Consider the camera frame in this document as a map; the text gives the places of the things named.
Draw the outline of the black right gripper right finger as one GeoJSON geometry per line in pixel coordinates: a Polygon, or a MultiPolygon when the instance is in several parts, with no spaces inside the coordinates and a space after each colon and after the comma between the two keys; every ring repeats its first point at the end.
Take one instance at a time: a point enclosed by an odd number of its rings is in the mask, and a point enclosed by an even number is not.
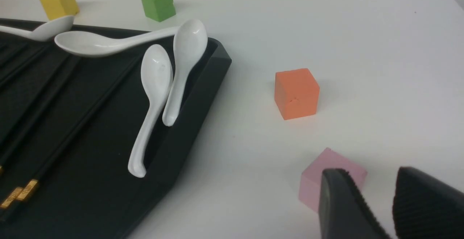
{"type": "Polygon", "coordinates": [[[399,239],[462,239],[463,192],[413,167],[397,173],[393,222],[399,239]]]}

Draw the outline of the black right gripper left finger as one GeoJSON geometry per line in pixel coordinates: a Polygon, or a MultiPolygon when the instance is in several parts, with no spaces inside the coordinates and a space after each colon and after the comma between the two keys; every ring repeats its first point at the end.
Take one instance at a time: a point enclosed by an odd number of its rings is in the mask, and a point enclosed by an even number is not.
{"type": "Polygon", "coordinates": [[[344,169],[325,169],[322,172],[319,223],[322,239],[391,238],[344,169]]]}

